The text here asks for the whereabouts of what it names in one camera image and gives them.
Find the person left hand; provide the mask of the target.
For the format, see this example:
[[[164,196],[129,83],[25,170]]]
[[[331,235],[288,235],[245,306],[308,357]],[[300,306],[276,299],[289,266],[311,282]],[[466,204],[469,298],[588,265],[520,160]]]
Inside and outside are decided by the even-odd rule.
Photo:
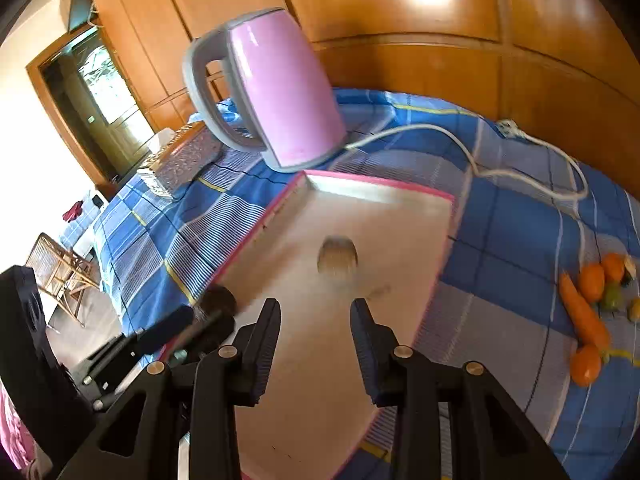
[[[1,478],[43,480],[52,471],[50,458],[32,437],[6,391],[1,386]]]

